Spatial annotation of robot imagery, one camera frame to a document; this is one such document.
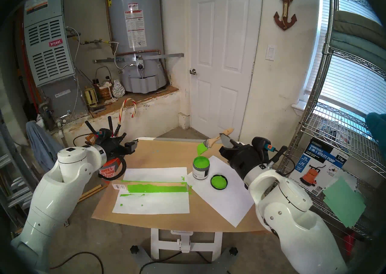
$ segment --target light switch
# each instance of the light switch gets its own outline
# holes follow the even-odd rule
[[[276,54],[276,45],[269,44],[267,46],[266,60],[274,61],[275,54]]]

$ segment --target concrete floor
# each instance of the concrete floor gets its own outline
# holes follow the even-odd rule
[[[193,129],[173,129],[160,137],[206,139]],[[85,191],[100,184],[93,175]],[[61,227],[54,236],[51,251],[51,267],[63,262],[69,256],[80,251],[97,254],[104,265],[105,273],[137,274],[139,268],[130,256],[132,245],[141,245],[150,253],[150,229],[121,225],[91,219],[91,215],[104,191],[78,204],[70,217],[70,226]],[[176,240],[169,231],[162,231],[163,240]],[[213,241],[213,233],[194,233],[192,242]],[[255,235],[252,233],[224,233],[222,249],[237,247],[239,253],[235,264],[229,269],[232,274],[248,273],[296,273],[280,249],[280,242],[273,234]],[[160,258],[175,254],[175,251],[161,250]],[[203,253],[211,259],[211,254]],[[197,253],[184,253],[171,260],[176,263],[205,263]],[[101,273],[99,263],[94,256],[82,254],[76,256],[62,267],[51,273]]]

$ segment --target orange pump image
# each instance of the orange pump image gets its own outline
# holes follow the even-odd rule
[[[300,181],[304,183],[306,186],[315,187],[315,184],[316,184],[315,178],[318,176],[320,169],[323,167],[326,167],[326,165],[324,165],[323,167],[314,167],[310,165],[310,167],[311,168],[307,171],[307,173],[300,178]]]

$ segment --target wooden paintbrush handle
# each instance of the wooden paintbrush handle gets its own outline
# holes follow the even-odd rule
[[[233,130],[234,130],[233,128],[228,128],[228,129],[226,129],[225,131],[223,131],[222,133],[223,133],[224,135],[229,136],[229,135],[233,132]],[[212,145],[213,145],[214,143],[216,143],[219,139],[220,139],[220,135],[218,135],[216,138],[208,139],[209,148],[211,148]]]

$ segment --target bryant logo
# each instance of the bryant logo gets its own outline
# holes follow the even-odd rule
[[[62,38],[60,38],[60,39],[57,39],[57,40],[54,40],[54,41],[50,41],[49,43],[48,43],[48,45],[50,46],[50,47],[55,47],[55,46],[57,46],[57,45],[59,45],[59,44],[62,44],[63,43],[63,40],[62,40]]]

